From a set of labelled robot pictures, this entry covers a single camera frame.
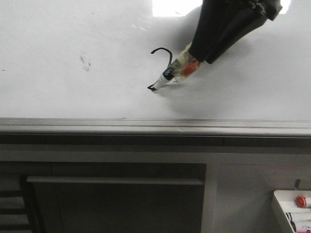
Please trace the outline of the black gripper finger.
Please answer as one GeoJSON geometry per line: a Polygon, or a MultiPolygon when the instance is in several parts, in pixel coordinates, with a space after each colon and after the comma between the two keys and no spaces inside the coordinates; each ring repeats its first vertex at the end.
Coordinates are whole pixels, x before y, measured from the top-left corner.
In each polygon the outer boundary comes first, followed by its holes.
{"type": "Polygon", "coordinates": [[[220,34],[225,18],[232,12],[249,8],[237,0],[203,1],[197,29],[189,49],[190,54],[203,62],[210,47],[220,34]]]}
{"type": "Polygon", "coordinates": [[[266,16],[249,8],[230,13],[225,18],[224,26],[210,47],[205,61],[212,64],[238,40],[261,27],[266,21],[266,16]]]}

